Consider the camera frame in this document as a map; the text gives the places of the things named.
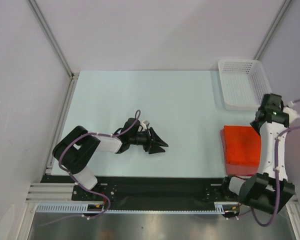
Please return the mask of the orange t shirt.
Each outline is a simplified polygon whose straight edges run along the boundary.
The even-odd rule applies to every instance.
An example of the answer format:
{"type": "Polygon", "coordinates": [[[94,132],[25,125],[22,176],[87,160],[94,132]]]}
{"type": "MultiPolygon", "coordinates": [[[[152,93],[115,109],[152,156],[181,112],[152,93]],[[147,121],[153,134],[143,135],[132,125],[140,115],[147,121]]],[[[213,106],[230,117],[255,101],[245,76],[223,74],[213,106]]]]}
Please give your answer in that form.
{"type": "Polygon", "coordinates": [[[258,167],[261,137],[252,126],[225,125],[225,160],[227,164],[258,167]]]}

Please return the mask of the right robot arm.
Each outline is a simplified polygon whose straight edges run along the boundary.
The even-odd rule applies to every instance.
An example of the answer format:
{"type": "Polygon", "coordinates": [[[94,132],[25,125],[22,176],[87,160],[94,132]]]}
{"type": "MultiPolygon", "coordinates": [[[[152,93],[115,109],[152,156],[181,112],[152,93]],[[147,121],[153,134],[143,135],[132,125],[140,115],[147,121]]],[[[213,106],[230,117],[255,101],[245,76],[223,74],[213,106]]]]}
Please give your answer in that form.
{"type": "Polygon", "coordinates": [[[292,122],[300,115],[289,106],[259,107],[251,127],[261,141],[260,161],[256,174],[248,179],[234,175],[224,178],[221,196],[267,214],[276,215],[295,194],[285,170],[285,141],[292,122]]]}

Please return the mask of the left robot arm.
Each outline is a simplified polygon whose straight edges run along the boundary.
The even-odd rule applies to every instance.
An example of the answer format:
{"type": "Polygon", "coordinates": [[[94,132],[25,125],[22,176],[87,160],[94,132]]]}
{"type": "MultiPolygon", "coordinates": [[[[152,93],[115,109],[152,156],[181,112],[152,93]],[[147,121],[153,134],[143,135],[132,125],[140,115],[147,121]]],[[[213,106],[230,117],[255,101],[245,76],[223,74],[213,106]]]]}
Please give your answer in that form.
{"type": "Polygon", "coordinates": [[[98,180],[88,168],[88,162],[95,152],[121,154],[131,145],[142,146],[148,154],[164,153],[169,145],[163,141],[152,127],[141,123],[125,125],[114,135],[88,132],[83,126],[76,126],[52,150],[59,167],[82,185],[83,194],[90,200],[100,196],[98,180]]]}

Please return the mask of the white plastic basket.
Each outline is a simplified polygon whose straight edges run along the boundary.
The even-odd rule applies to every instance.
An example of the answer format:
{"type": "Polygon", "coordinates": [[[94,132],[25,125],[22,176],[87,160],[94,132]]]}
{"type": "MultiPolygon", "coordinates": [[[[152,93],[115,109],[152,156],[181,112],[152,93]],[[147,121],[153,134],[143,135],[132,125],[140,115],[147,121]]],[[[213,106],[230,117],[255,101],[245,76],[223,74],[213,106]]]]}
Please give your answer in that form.
{"type": "Polygon", "coordinates": [[[227,110],[256,112],[263,96],[272,92],[267,74],[258,60],[221,59],[218,71],[227,110]]]}

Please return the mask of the folded pink t shirt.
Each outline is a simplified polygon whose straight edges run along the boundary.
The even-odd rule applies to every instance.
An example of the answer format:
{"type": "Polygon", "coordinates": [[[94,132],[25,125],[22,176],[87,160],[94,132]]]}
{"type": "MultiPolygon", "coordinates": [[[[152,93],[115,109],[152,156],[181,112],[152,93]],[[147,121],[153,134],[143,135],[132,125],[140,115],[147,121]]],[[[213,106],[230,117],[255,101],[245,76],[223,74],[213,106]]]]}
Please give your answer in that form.
{"type": "Polygon", "coordinates": [[[227,175],[244,176],[244,177],[253,176],[258,171],[257,166],[245,166],[245,165],[237,165],[237,164],[227,163],[227,161],[226,161],[226,138],[225,138],[224,129],[220,130],[220,138],[221,138],[222,147],[223,147],[224,165],[225,165],[226,174],[227,175]]]}

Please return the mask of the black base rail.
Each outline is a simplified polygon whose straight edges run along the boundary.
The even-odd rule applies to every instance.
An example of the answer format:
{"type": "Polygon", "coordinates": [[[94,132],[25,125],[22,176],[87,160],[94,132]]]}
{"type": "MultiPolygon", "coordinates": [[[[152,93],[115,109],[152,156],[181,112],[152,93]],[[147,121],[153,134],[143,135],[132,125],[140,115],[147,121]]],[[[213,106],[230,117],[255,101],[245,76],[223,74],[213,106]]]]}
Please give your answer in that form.
{"type": "Polygon", "coordinates": [[[226,192],[226,178],[175,178],[175,177],[118,177],[99,176],[98,184],[91,190],[75,184],[71,200],[75,202],[101,202],[115,209],[136,206],[179,210],[206,207],[214,202],[235,202],[236,194],[226,192]]]}

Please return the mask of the aluminium frame bar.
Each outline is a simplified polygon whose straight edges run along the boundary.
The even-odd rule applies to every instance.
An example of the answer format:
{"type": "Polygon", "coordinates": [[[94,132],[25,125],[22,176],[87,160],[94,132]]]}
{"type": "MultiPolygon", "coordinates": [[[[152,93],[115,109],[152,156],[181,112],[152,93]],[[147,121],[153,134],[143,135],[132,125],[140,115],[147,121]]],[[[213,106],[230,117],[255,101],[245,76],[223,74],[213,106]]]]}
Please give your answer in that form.
{"type": "Polygon", "coordinates": [[[32,183],[27,203],[67,203],[72,201],[73,183],[32,183]]]}

